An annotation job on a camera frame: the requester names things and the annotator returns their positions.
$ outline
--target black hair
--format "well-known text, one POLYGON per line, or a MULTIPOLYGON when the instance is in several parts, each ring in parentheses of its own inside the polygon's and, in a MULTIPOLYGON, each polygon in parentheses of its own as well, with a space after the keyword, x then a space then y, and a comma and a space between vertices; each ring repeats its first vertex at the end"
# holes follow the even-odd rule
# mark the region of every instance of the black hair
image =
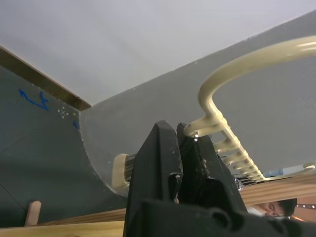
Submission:
POLYGON ((278 203, 280 207, 283 209, 284 215, 291 216, 293 215, 294 209, 297 205, 297 198, 281 200, 281 201, 278 201, 278 203))

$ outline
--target gray painted board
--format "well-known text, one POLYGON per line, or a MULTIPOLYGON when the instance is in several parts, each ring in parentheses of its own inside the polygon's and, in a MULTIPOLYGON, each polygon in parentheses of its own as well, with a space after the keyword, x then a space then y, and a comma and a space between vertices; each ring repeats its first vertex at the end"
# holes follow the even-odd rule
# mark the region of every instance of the gray painted board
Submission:
POLYGON ((0 184, 7 190, 0 195, 0 216, 11 213, 2 227, 23 225, 34 200, 42 202, 39 223, 124 208, 125 198, 91 167, 74 126, 78 111, 45 92, 44 110, 19 89, 41 104, 39 88, 0 68, 0 184))

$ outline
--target curved metal rod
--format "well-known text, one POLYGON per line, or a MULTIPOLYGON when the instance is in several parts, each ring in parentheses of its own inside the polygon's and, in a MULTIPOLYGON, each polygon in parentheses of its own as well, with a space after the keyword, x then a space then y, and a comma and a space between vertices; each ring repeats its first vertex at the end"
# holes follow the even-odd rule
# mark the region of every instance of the curved metal rod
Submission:
MULTIPOLYGON (((229 162, 232 163, 243 160, 248 161, 248 163, 253 163, 238 138, 228 126, 226 119, 215 106, 212 98, 213 94, 229 81, 254 70, 312 56, 316 56, 316 36, 274 44, 246 54, 218 68, 206 78, 199 89, 198 101, 205 111, 205 116, 189 123, 184 129, 185 135, 189 137, 201 137, 221 131, 225 139, 215 143, 214 148, 219 153, 231 150, 237 151, 235 154, 225 158, 224 162, 228 164, 229 162)), ((271 178, 265 178, 255 165, 252 167, 255 169, 255 172, 247 173, 252 181, 271 180, 271 178)), ((311 167, 299 173, 293 173, 289 175, 289 177, 309 170, 311 170, 311 167)), ((285 176, 273 177, 274 180, 282 178, 285 178, 285 176)))

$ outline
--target wooden plank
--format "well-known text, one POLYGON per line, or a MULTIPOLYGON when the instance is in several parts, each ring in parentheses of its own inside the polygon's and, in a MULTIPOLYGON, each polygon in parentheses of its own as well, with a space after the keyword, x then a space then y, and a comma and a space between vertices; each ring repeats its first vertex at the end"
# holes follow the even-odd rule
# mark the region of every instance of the wooden plank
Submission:
POLYGON ((35 226, 38 224, 40 207, 40 201, 33 201, 30 203, 24 226, 35 226))
POLYGON ((0 229, 1 237, 122 237, 124 221, 0 229))
POLYGON ((51 221, 40 225, 68 225, 77 223, 93 223, 93 222, 109 222, 109 221, 123 221, 125 219, 126 208, 113 211, 106 211, 95 213, 86 216, 78 216, 64 220, 51 221))
POLYGON ((316 173, 245 186, 240 192, 246 206, 316 195, 316 173))

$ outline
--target wooden trim strip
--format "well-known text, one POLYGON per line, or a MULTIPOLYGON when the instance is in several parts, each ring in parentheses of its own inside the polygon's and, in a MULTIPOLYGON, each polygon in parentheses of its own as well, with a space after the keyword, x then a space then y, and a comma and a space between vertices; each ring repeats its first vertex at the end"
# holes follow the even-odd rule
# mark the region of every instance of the wooden trim strip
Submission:
POLYGON ((240 194, 246 206, 314 196, 316 195, 316 173, 245 186, 240 194))
POLYGON ((91 106, 0 46, 0 65, 79 111, 91 106))
POLYGON ((0 229, 1 237, 122 237, 124 221, 0 229))
POLYGON ((55 225, 68 225, 77 223, 93 223, 93 222, 109 222, 109 221, 123 221, 125 220, 126 208, 113 211, 106 211, 95 213, 86 216, 78 216, 64 220, 51 221, 40 225, 55 226, 55 225))

